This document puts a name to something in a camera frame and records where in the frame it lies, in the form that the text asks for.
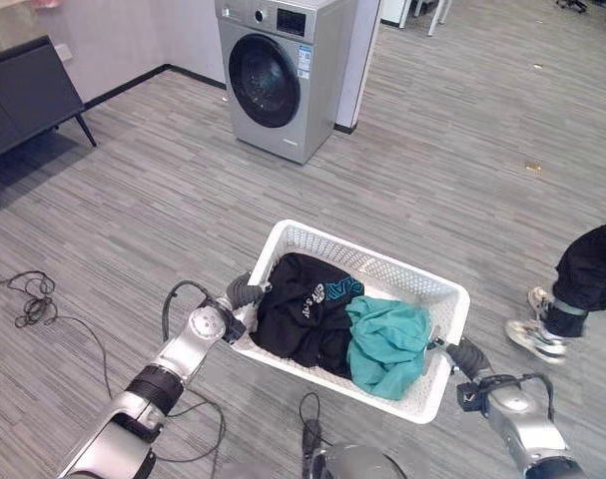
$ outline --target gray floor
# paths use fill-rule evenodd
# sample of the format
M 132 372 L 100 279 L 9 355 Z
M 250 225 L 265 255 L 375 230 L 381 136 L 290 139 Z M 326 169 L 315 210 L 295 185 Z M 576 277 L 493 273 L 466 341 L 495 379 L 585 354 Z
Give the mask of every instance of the gray floor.
M 503 323 L 549 284 L 578 235 L 606 222 L 606 27 L 602 11 L 553 0 L 458 0 L 427 20 L 383 27 L 357 131 L 334 134 L 301 168 L 235 141 L 225 92 L 164 73 L 77 125 L 0 159 L 0 276 L 43 268 L 66 313 L 97 328 L 123 387 L 160 341 L 161 303 L 179 279 L 212 290 L 252 267 L 290 218 L 463 284 L 466 333 L 503 372 L 548 372 L 557 422 L 590 477 L 606 479 L 606 313 L 568 363 L 513 347 Z M 541 64 L 534 69 L 533 64 Z M 542 172 L 528 172 L 525 162 Z M 0 289 L 0 477 L 47 477 L 106 402 L 100 355 L 71 324 L 17 330 L 20 295 Z M 177 316 L 194 298 L 181 298 Z M 217 347 L 199 387 L 222 404 L 222 462 L 300 467 L 297 405 L 320 394 L 326 435 L 375 444 L 425 478 L 516 478 L 502 445 L 464 415 L 451 379 L 429 425 L 399 422 Z M 205 450 L 212 414 L 177 421 L 165 454 Z M 155 478 L 208 477 L 210 462 Z

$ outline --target washing machine control panel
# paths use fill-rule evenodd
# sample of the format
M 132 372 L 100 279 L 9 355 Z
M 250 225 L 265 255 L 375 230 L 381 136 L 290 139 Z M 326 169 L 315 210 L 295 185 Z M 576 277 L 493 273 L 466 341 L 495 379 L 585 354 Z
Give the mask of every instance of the washing machine control panel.
M 317 12 L 296 1 L 217 0 L 216 4 L 221 20 L 313 43 Z
M 279 32 L 291 33 L 292 35 L 304 37 L 305 23 L 305 13 L 293 12 L 285 8 L 278 9 L 276 29 Z

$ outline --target laundry basket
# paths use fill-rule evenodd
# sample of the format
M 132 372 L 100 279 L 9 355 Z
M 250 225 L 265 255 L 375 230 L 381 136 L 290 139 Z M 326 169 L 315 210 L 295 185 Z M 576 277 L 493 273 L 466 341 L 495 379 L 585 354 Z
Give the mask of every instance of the laundry basket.
M 364 284 L 364 294 L 368 296 L 400 299 L 426 307 L 431 327 L 438 336 L 451 343 L 459 341 L 469 309 L 469 294 L 462 286 L 297 222 L 282 221 L 274 226 L 250 284 L 266 281 L 279 259 L 289 252 L 308 254 L 343 269 Z M 256 309 L 246 309 L 239 319 L 252 330 L 257 321 Z M 391 401 L 368 394 L 348 379 L 320 367 L 303 367 L 291 359 L 277 357 L 255 345 L 248 334 L 233 348 L 245 356 L 419 424 L 435 417 L 450 373 L 442 352 L 427 351 L 423 374 L 401 400 Z

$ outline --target washing machine door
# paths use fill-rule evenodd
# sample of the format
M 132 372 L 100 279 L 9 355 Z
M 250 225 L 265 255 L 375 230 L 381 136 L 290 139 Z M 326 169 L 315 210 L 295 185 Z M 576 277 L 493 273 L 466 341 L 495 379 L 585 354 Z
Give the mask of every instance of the washing machine door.
M 248 116 L 267 128 L 283 127 L 299 108 L 301 84 L 289 55 L 265 35 L 241 38 L 230 55 L 234 95 Z

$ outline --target black pants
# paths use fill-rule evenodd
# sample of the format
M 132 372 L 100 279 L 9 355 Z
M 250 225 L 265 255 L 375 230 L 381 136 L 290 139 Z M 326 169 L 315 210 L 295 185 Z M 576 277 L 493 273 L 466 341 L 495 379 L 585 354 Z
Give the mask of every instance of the black pants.
M 577 239 L 556 269 L 555 297 L 584 311 L 606 309 L 606 225 Z M 577 337 L 582 335 L 586 315 L 569 314 L 552 306 L 543 321 L 552 334 Z

